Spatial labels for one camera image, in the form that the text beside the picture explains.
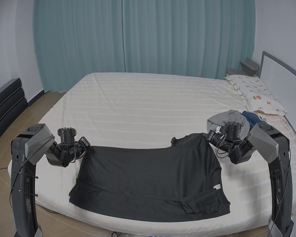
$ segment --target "teal curtain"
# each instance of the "teal curtain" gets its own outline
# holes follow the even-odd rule
[[[254,0],[123,1],[127,72],[223,79],[254,38]]]
[[[223,79],[252,58],[254,0],[35,0],[34,44],[45,91],[92,72]]]
[[[92,72],[125,72],[121,1],[35,0],[33,32],[45,92]]]

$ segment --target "gray cloth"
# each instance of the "gray cloth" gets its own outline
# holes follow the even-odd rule
[[[218,126],[224,126],[227,122],[238,122],[242,125],[239,132],[240,139],[244,139],[250,130],[250,124],[246,117],[237,110],[228,110],[227,112],[215,114],[207,120],[207,132],[216,131]]]

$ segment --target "black t-shirt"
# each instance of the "black t-shirt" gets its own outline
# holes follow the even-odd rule
[[[230,213],[221,166],[202,133],[158,149],[90,146],[70,202],[106,216],[182,222]]]

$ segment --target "white pillow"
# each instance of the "white pillow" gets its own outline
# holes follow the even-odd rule
[[[282,116],[286,114],[281,103],[267,90],[259,77],[230,75],[225,79],[237,90],[248,111]]]

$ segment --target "white headboard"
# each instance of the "white headboard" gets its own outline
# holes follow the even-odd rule
[[[296,70],[263,51],[258,76],[283,105],[285,117],[296,130]]]

